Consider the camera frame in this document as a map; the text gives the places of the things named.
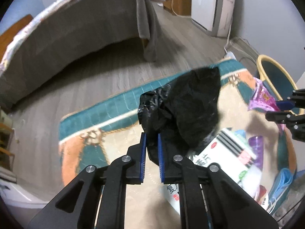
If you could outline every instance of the power cord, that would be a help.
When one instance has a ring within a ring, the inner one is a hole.
[[[287,213],[285,213],[279,220],[277,220],[276,222],[278,223],[281,219],[283,219],[292,209],[294,209],[303,199],[305,196],[303,196],[291,209],[288,210]]]
[[[177,13],[173,10],[173,0],[172,0],[172,3],[171,3],[171,8],[172,8],[172,11],[174,12],[174,14],[175,14],[176,16],[179,16],[179,17],[182,17],[182,18],[190,18],[190,16],[179,15],[179,14],[177,14]]]
[[[243,58],[247,58],[247,59],[250,59],[250,60],[256,65],[256,61],[254,60],[254,58],[252,58],[248,53],[244,52],[242,49],[237,48],[236,46],[234,46],[234,45],[232,44],[232,41],[233,41],[234,39],[237,39],[237,38],[240,38],[240,37],[233,37],[232,39],[229,40],[230,35],[231,35],[232,22],[233,22],[233,18],[232,18],[232,20],[231,20],[231,24],[230,24],[230,27],[229,27],[227,42],[226,42],[226,44],[225,44],[225,46],[224,46],[225,53],[226,53],[226,54],[228,53],[227,47],[229,47],[229,45],[230,45],[230,46],[232,46],[233,48],[235,48],[235,49],[238,50],[239,52],[242,52],[242,53],[245,55],[245,56],[243,56],[243,57],[239,60],[239,62],[240,62]]]

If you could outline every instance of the metal screw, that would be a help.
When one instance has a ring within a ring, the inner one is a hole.
[[[175,156],[173,157],[173,159],[174,159],[175,161],[181,161],[181,160],[183,159],[183,157],[182,157],[181,155],[175,155]]]
[[[217,172],[218,170],[219,170],[218,166],[216,166],[216,165],[211,165],[210,166],[210,171]]]
[[[128,155],[122,156],[122,161],[123,162],[129,162],[132,158]]]
[[[93,166],[93,165],[87,166],[86,171],[87,171],[88,173],[94,172],[94,171],[95,171],[95,166]]]

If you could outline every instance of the purple package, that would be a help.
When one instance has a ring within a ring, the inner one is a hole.
[[[264,111],[280,111],[274,97],[270,95],[263,82],[255,77],[254,79],[256,80],[256,89],[249,101],[248,110],[261,108]]]
[[[249,146],[252,148],[253,153],[256,155],[254,165],[263,170],[263,156],[264,156],[264,138],[263,136],[254,136],[248,140]]]

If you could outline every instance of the red logo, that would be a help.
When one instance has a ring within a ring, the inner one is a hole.
[[[216,145],[217,145],[217,142],[214,142],[214,143],[211,145],[211,149],[213,149]]]
[[[179,195],[178,194],[174,194],[173,197],[175,198],[176,201],[179,201]]]
[[[242,164],[246,165],[251,160],[251,156],[249,155],[248,152],[243,150],[240,153],[240,155],[238,156],[238,159],[239,159],[240,162],[242,162]]]

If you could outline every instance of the bed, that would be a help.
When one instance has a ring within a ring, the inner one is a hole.
[[[0,63],[0,106],[10,109],[76,59],[140,37],[155,61],[161,28],[151,1],[57,0],[7,46]]]

